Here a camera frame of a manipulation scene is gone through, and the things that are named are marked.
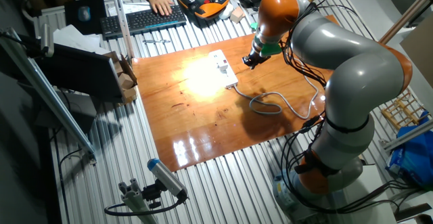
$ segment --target white cord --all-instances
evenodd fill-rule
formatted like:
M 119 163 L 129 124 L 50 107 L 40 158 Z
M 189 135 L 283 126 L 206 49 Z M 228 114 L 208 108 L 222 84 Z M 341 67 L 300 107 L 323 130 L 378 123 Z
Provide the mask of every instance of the white cord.
M 292 105 L 290 105 L 289 101 L 288 101 L 288 100 L 287 100 L 287 99 L 286 99 L 282 94 L 280 94 L 280 93 L 278 93 L 278 92 L 266 92 L 266 93 L 263 93 L 263 94 L 261 94 L 261 95 L 257 95 L 256 97 L 251 97 L 251 96 L 246 95 L 246 94 L 242 93 L 241 91 L 239 91 L 239 89 L 237 89 L 237 86 L 236 86 L 236 85 L 234 85 L 234 88 L 235 88 L 235 90 L 236 90 L 236 92 L 237 92 L 238 94 L 240 94 L 240 95 L 242 95 L 242 96 L 244 96 L 244 97 L 246 97 L 246 98 L 248 98 L 248 99 L 251 99 L 251 101 L 250 101 L 250 109 L 251 109 L 253 112 L 255 112 L 255 113 L 262 114 L 262 115 L 277 115 L 277 114 L 282 113 L 282 112 L 283 112 L 283 108 L 281 108 L 280 105 L 278 105 L 278 104 L 274 104 L 274 103 L 266 103 L 266 102 L 262 102 L 262 101 L 259 101 L 259 100 L 258 100 L 258 99 L 260 99 L 260 98 L 262 98 L 262 97 L 265 97 L 265 96 L 268 96 L 268 95 L 279 95 L 279 96 L 283 99 L 283 101 L 286 103 L 286 105 L 287 105 L 287 106 L 288 106 L 288 107 L 293 111 L 293 113 L 294 113 L 295 115 L 297 115 L 297 117 L 306 120 L 306 119 L 309 119 L 309 118 L 310 118 L 311 105 L 313 104 L 313 101 L 316 99 L 317 95 L 319 94 L 319 89 L 318 89 L 316 86 L 314 86 L 314 84 L 312 84 L 312 82 L 310 82 L 310 80 L 309 80 L 306 76 L 304 76 L 304 78 L 305 78 L 305 80 L 308 82 L 308 84 L 310 84 L 310 85 L 311 85 L 311 86 L 316 90 L 316 93 L 315 93 L 315 94 L 313 95 L 313 97 L 311 98 L 311 101 L 310 101 L 310 104 L 309 104 L 309 112 L 307 113 L 306 116 L 302 116 L 302 115 L 300 115 L 299 113 L 297 113 L 297 111 L 295 111 L 295 109 L 293 109 Z M 254 109 L 254 108 L 252 107 L 252 104 L 253 104 L 254 102 L 257 102 L 257 103 L 260 103 L 260 104 L 263 104 L 263 105 L 266 105 L 266 106 L 276 106 L 276 107 L 279 108 L 279 110 L 278 110 L 278 112 L 261 112 L 261 111 L 258 111 L 258 110 Z

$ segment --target glossy wood surface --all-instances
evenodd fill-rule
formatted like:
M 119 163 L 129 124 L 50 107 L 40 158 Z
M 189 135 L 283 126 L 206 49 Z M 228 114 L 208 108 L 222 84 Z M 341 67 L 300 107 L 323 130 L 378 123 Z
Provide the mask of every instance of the glossy wood surface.
M 225 89 L 205 64 L 208 54 L 221 49 L 236 74 L 238 89 L 250 96 L 277 91 L 301 115 L 306 115 L 315 90 L 304 77 L 285 64 L 282 55 L 274 55 L 254 70 L 242 63 L 248 55 L 254 35 L 230 39 L 193 49 L 152 58 L 138 58 L 133 70 L 149 120 L 159 158 L 171 170 L 183 169 L 206 160 L 240 150 L 299 130 L 298 118 L 277 95 L 264 98 L 278 103 L 283 113 L 257 114 L 250 100 L 234 89 Z M 328 79 L 329 70 L 320 70 Z M 324 109 L 323 90 L 311 108 L 313 117 Z M 263 111 L 270 106 L 256 105 Z

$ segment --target black keyboard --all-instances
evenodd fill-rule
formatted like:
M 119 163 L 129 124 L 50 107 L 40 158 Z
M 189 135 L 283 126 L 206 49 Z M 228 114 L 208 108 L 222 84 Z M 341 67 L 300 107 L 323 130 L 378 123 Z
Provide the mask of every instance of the black keyboard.
M 141 34 L 162 28 L 184 25 L 187 21 L 178 5 L 171 7 L 172 14 L 162 16 L 155 14 L 152 10 L 145 10 L 127 14 L 127 22 L 131 35 Z M 107 38 L 118 38 L 122 36 L 117 16 L 101 18 L 102 35 Z

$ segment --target hand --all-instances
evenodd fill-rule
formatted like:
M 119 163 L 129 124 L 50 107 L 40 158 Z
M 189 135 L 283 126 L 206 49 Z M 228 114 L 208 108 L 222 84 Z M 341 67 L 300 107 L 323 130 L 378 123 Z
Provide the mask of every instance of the hand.
M 170 15 L 171 14 L 170 4 L 174 4 L 170 0 L 149 0 L 149 2 L 154 12 L 158 13 L 159 11 L 161 15 Z

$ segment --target metal slotted surface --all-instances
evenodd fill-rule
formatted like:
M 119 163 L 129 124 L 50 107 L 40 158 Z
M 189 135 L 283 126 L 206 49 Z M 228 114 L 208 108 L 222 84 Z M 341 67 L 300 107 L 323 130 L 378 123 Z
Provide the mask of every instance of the metal slotted surface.
M 136 3 L 145 0 L 124 1 Z M 112 0 L 105 2 L 107 10 L 113 6 Z M 354 8 L 349 0 L 326 0 L 324 3 L 332 4 Z M 333 8 L 321 9 L 321 12 L 335 15 L 344 28 L 369 37 L 361 21 L 346 11 Z M 187 23 L 177 28 L 135 35 L 132 36 L 134 53 L 137 57 L 152 57 L 249 35 L 252 33 L 250 23 L 256 19 L 257 14 L 252 14 L 239 24 L 219 20 L 209 21 L 206 28 L 197 28 Z M 65 27 L 64 8 L 46 9 L 42 16 L 35 18 L 36 36 L 43 23 L 48 23 L 53 30 Z M 143 41 L 146 39 L 167 39 L 172 42 L 145 44 Z M 109 41 L 101 39 L 101 46 L 126 54 L 123 38 Z M 394 139 L 396 130 L 382 116 L 380 109 L 390 103 L 373 110 L 375 135 L 372 144 L 362 155 L 367 163 L 377 164 L 383 182 L 392 177 L 384 169 L 388 156 L 380 140 Z M 300 135 L 294 146 L 295 151 L 305 150 L 311 136 L 311 133 Z M 141 98 L 119 108 L 104 104 L 88 137 L 95 145 L 97 164 L 89 164 L 87 157 L 82 155 L 64 161 L 65 199 L 57 165 L 78 145 L 64 132 L 51 142 L 63 223 L 140 223 L 136 217 L 105 215 L 104 207 L 121 203 L 118 183 L 128 183 L 129 179 L 136 178 L 143 187 L 155 181 L 146 166 L 149 159 L 158 157 L 158 153 Z M 280 137 L 177 171 L 175 174 L 185 184 L 190 199 L 174 210 L 157 214 L 159 223 L 289 223 L 273 199 L 271 185 L 273 176 L 279 172 L 278 162 L 285 141 L 285 137 Z M 163 206 L 170 206 L 176 200 L 170 194 L 163 193 L 161 201 Z M 118 211 L 128 210 L 122 207 Z

